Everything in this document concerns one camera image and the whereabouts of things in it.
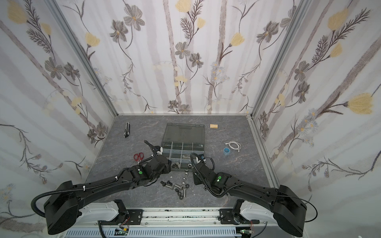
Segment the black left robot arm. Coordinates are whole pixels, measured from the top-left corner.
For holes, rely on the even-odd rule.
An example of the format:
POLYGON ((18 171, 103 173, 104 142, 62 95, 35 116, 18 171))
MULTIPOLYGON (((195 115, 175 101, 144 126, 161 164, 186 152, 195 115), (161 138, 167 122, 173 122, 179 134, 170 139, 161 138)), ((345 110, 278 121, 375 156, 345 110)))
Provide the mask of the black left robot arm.
POLYGON ((156 155, 144 162, 122 169, 117 175, 89 183, 62 183, 57 190, 42 193, 31 201, 31 209, 45 218, 49 235, 71 228, 82 215, 80 209, 117 192, 148 186, 162 174, 171 172, 172 162, 156 155))

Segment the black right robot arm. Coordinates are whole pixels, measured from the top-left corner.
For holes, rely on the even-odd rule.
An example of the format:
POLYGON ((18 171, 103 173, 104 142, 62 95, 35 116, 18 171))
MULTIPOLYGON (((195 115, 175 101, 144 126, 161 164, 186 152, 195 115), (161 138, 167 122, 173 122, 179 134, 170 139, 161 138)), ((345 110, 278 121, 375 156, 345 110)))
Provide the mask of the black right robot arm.
POLYGON ((295 237, 302 237, 304 225, 313 219, 306 220, 307 203, 299 198, 289 187, 264 187, 245 182, 228 173, 216 173, 204 161, 198 163, 191 159, 192 172, 199 183, 206 187, 214 197, 225 195, 238 197, 244 201, 255 203, 273 213, 278 226, 295 237))

